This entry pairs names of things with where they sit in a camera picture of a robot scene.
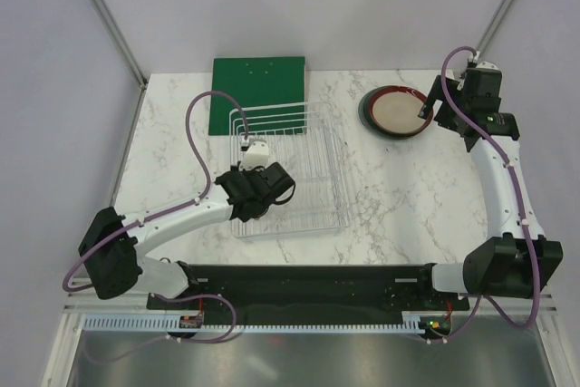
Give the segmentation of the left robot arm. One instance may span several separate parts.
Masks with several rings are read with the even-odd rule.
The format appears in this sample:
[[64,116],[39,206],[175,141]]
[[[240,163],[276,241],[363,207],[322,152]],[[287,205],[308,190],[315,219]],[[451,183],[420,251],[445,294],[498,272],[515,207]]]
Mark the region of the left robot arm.
[[194,230],[231,220],[262,217],[295,194],[296,183],[275,162],[266,168],[232,170],[217,177],[206,195],[166,209],[121,215],[99,211],[78,251],[101,300],[130,290],[167,297],[179,308],[198,301],[199,288],[183,262],[156,260],[154,249]]

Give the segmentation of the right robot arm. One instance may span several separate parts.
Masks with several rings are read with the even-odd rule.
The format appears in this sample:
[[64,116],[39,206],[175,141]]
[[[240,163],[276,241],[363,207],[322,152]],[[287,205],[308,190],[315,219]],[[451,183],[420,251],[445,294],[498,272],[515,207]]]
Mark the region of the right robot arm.
[[475,163],[487,215],[487,239],[460,263],[437,264],[415,286],[417,302],[436,308],[448,293],[531,299],[563,259],[558,241],[546,238],[531,206],[513,114],[499,109],[502,74],[480,64],[462,80],[438,75],[423,109],[441,102],[434,120],[458,133]]

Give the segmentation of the light green-grey plate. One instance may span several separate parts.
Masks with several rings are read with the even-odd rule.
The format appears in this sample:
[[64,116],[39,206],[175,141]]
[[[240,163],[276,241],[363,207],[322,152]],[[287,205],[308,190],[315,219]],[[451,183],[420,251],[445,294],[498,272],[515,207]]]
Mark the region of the light green-grey plate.
[[367,128],[368,121],[367,121],[366,115],[365,115],[365,103],[366,103],[366,98],[365,97],[361,98],[361,100],[359,101],[359,104],[358,104],[357,114],[358,114],[358,119],[359,119],[360,123],[365,128]]

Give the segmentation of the pink-brown plate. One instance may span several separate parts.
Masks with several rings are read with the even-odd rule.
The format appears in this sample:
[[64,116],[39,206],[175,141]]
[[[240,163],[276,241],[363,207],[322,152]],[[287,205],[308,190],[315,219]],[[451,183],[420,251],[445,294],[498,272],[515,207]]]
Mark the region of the pink-brown plate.
[[370,115],[381,131],[410,135],[421,131],[429,120],[418,116],[422,99],[407,92],[386,92],[372,98]]

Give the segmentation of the white wire dish rack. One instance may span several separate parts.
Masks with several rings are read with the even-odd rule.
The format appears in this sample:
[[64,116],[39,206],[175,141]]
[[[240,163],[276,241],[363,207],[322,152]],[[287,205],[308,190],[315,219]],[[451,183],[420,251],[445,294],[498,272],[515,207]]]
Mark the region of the white wire dish rack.
[[261,141],[269,162],[278,162],[295,181],[284,194],[290,201],[272,206],[247,223],[231,224],[234,237],[260,239],[328,233],[350,225],[350,205],[342,158],[342,132],[329,102],[298,102],[247,107],[243,119],[229,113],[230,158],[242,160],[241,147]]

